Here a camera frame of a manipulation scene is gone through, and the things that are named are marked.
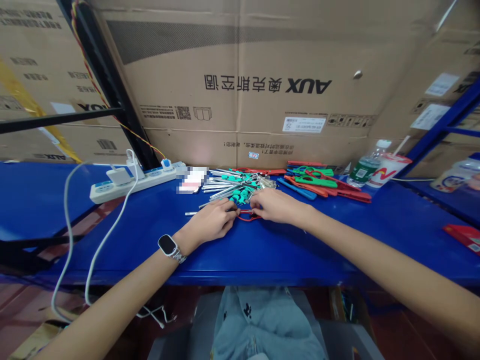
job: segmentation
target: hand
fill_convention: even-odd
[[[212,201],[177,231],[173,239],[181,253],[188,256],[201,244],[223,238],[239,214],[240,209],[227,198]]]
[[[280,190],[265,188],[257,191],[250,199],[253,212],[265,220],[300,226],[300,220],[311,208]]]

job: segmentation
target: water bottle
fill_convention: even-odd
[[[479,173],[480,152],[474,152],[466,160],[454,163],[450,170],[445,171],[436,180],[432,181],[430,186],[444,193],[452,193]]]
[[[375,170],[380,166],[380,157],[385,154],[389,146],[392,144],[390,140],[378,140],[375,147],[362,156],[350,173],[346,182],[356,188],[361,188],[370,180]]]

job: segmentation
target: white power strip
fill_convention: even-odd
[[[177,169],[185,166],[183,162],[179,161],[172,164],[173,168],[170,171],[164,171],[162,167],[145,171],[145,177],[138,181],[135,189],[133,189],[133,193],[175,179],[177,177]],[[90,188],[90,199],[95,204],[102,204],[125,196],[135,183],[135,179],[133,177],[131,179],[129,183],[120,186],[115,185],[110,180],[93,184]]]

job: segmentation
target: bottle cap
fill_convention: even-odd
[[[378,140],[376,142],[376,145],[379,147],[379,148],[384,148],[384,149],[387,149],[390,145],[392,145],[392,142],[390,140]]]
[[[473,160],[478,160],[480,161],[480,152],[474,152],[472,155],[470,155],[468,157],[469,159],[473,159]]]

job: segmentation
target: pile of tools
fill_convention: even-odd
[[[370,204],[372,196],[361,189],[334,178],[334,171],[320,162],[289,161],[285,175],[277,181],[309,200],[317,195],[341,196]]]
[[[239,169],[215,169],[209,170],[210,177],[206,179],[202,186],[204,193],[215,193],[210,196],[210,202],[222,198],[230,197],[230,200],[237,205],[250,203],[255,190],[277,187],[277,183],[270,179],[269,175],[260,172],[242,172]]]

